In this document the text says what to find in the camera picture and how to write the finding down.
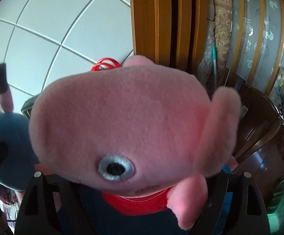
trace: clothes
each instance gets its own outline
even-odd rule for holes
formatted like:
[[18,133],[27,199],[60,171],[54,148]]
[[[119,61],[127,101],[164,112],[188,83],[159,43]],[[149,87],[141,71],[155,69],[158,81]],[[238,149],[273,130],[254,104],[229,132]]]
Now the clothes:
[[[232,174],[225,165],[222,170]],[[150,215],[125,216],[115,211],[106,201],[102,193],[93,188],[81,185],[80,200],[99,235],[188,235],[188,231],[181,230],[176,216],[170,209]],[[223,207],[214,229],[213,235],[219,235],[224,229],[232,200],[232,192],[226,193]],[[68,218],[68,209],[61,208],[58,217],[64,234],[74,235]]]
[[102,198],[122,215],[147,215],[167,210],[169,189],[141,198],[125,198],[108,193],[102,193]]

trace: teal mop handle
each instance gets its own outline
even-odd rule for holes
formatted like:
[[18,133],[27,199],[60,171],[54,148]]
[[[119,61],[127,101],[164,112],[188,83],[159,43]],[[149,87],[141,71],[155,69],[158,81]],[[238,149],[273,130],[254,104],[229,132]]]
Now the teal mop handle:
[[217,89],[217,65],[216,65],[216,47],[212,46],[211,51],[213,52],[213,61],[214,61],[214,81],[215,81],[215,91]]

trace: embroidered eye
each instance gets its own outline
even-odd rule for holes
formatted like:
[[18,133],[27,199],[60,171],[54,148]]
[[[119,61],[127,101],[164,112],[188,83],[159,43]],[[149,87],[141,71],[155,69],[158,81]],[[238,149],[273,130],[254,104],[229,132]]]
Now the embroidered eye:
[[134,165],[122,155],[109,155],[100,161],[98,171],[106,180],[124,181],[134,175]]

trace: pink plush toy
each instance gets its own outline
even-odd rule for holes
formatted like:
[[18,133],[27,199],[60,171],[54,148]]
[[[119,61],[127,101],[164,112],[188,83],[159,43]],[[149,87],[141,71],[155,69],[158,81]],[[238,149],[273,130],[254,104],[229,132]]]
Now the pink plush toy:
[[102,191],[125,215],[170,208],[189,229],[207,200],[205,177],[235,147],[241,103],[219,88],[142,56],[123,68],[59,79],[36,100],[30,120],[41,164]]

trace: wooden floor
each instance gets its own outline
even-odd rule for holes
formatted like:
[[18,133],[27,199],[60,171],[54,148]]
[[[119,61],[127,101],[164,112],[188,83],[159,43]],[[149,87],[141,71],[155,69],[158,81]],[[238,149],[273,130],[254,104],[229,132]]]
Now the wooden floor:
[[252,174],[265,205],[270,203],[272,192],[284,175],[284,131],[276,140],[249,156],[234,171],[234,174]]

